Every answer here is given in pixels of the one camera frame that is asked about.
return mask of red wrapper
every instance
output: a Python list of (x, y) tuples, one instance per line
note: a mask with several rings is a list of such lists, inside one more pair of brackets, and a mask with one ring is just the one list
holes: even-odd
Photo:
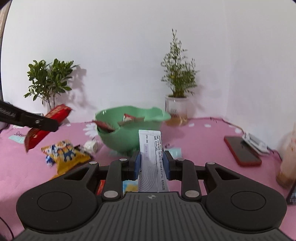
[(101, 182), (100, 182), (100, 186), (99, 186), (99, 188), (98, 188), (98, 190), (97, 190), (97, 195), (101, 195), (102, 194), (102, 192), (103, 192), (103, 189), (104, 189), (104, 185), (105, 185), (105, 181), (106, 180), (101, 180)]
[(99, 121), (99, 120), (93, 120), (92, 122), (96, 123), (96, 125), (99, 128), (101, 128), (103, 131), (106, 131), (108, 133), (115, 131), (115, 129), (106, 122)]
[[(70, 114), (71, 110), (70, 107), (61, 104), (48, 112), (45, 117), (57, 120), (58, 123), (61, 123)], [(49, 132), (50, 131), (42, 131), (37, 128), (30, 129), (24, 141), (26, 152), (33, 149)]]

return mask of green leafy plant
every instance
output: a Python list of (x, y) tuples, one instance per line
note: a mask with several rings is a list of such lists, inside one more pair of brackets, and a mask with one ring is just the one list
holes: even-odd
[(52, 65), (46, 64), (45, 60), (40, 62), (33, 60), (33, 62), (34, 64), (29, 64), (30, 71), (27, 72), (32, 83), (24, 97), (33, 95), (33, 101), (39, 97), (42, 104), (46, 102), (50, 109), (54, 108), (56, 95), (72, 90), (67, 81), (72, 78), (70, 74), (77, 65), (73, 65), (74, 61), (61, 62), (58, 59), (55, 59)]
[(170, 43), (170, 51), (165, 55), (160, 63), (165, 68), (165, 75), (161, 81), (167, 82), (173, 94), (170, 97), (185, 98), (186, 93), (194, 94), (191, 89), (196, 87), (195, 60), (187, 62), (182, 48), (182, 43), (176, 37), (177, 31), (172, 29), (173, 41)]

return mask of small snack packet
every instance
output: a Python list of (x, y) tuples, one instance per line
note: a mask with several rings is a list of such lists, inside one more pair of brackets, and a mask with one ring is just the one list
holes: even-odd
[(65, 174), (77, 164), (84, 163), (91, 159), (91, 156), (87, 153), (74, 148), (69, 140), (42, 147), (41, 151), (47, 155), (46, 162), (48, 159), (51, 159), (51, 161), (57, 164), (57, 175), (54, 176), (54, 178)]
[(122, 194), (125, 195), (126, 192), (138, 192), (138, 180), (131, 181), (125, 180), (122, 182)]
[(110, 132), (115, 131), (115, 129), (106, 122), (99, 121), (99, 120), (93, 120), (92, 122), (96, 123), (96, 125), (105, 132), (110, 133)]
[[(61, 123), (70, 114), (71, 110), (70, 107), (61, 104), (48, 112), (45, 117), (57, 120)], [(49, 132), (50, 131), (42, 131), (37, 128), (30, 129), (24, 140), (26, 152), (33, 149)]]
[(99, 144), (96, 139), (89, 140), (83, 145), (83, 150), (91, 155), (97, 153), (98, 148)]
[(132, 115), (129, 115), (129, 114), (125, 113), (123, 115), (123, 120), (119, 121), (118, 125), (119, 126), (124, 126), (124, 125), (129, 124), (129, 123), (141, 122), (141, 121), (144, 121), (144, 117), (135, 117), (135, 116), (132, 116)]

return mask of cable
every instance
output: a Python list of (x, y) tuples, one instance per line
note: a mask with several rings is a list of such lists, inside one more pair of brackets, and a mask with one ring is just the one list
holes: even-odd
[(6, 227), (9, 229), (9, 232), (10, 232), (10, 234), (11, 234), (11, 236), (12, 236), (12, 239), (14, 239), (15, 237), (14, 237), (14, 235), (13, 235), (13, 232), (11, 231), (11, 228), (8, 226), (8, 224), (4, 221), (3, 218), (0, 217), (0, 219), (1, 219), (2, 222), (6, 225)]
[[(243, 130), (240, 126), (234, 125), (234, 124), (232, 124), (232, 123), (230, 123), (230, 122), (224, 120), (223, 118), (215, 118), (215, 117), (211, 117), (211, 120), (220, 120), (220, 121), (223, 121), (224, 123), (229, 124), (229, 125), (232, 125), (232, 126), (238, 128), (238, 129), (240, 129), (243, 133), (245, 133), (244, 130)], [(283, 161), (283, 159), (281, 158), (280, 153), (279, 153), (277, 150), (271, 149), (271, 148), (269, 148), (269, 147), (267, 147), (267, 149), (268, 149), (269, 151), (271, 151), (273, 154), (275, 154), (275, 153), (278, 154), (280, 160)]]
[(226, 124), (232, 125), (232, 126), (238, 128), (238, 129), (240, 129), (240, 130), (242, 131), (242, 133), (244, 133), (244, 130), (243, 130), (240, 126), (237, 126), (237, 125), (235, 125), (235, 124), (232, 124), (232, 123), (230, 123), (230, 122), (224, 120), (223, 118), (215, 118), (215, 117), (210, 117), (210, 118), (211, 118), (211, 120), (219, 120), (219, 121), (223, 121), (223, 122), (226, 123)]
[(271, 148), (269, 148), (269, 147), (267, 147), (267, 149), (268, 149), (269, 151), (271, 151), (273, 154), (275, 154), (275, 153), (278, 154), (280, 160), (283, 161), (283, 159), (281, 158), (281, 155), (279, 154), (279, 152), (278, 152), (277, 150), (271, 149)]

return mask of white wall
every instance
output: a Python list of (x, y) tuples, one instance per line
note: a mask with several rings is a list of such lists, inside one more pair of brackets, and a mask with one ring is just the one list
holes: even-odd
[(227, 117), (280, 148), (296, 121), (296, 4), (225, 2), (231, 46)]
[(191, 114), (225, 115), (230, 55), (223, 0), (13, 1), (1, 54), (4, 100), (46, 112), (39, 101), (24, 99), (26, 72), (33, 59), (59, 58), (81, 68), (61, 100), (76, 110), (72, 122), (118, 105), (164, 108), (170, 89), (160, 82), (160, 62), (172, 28), (201, 70)]

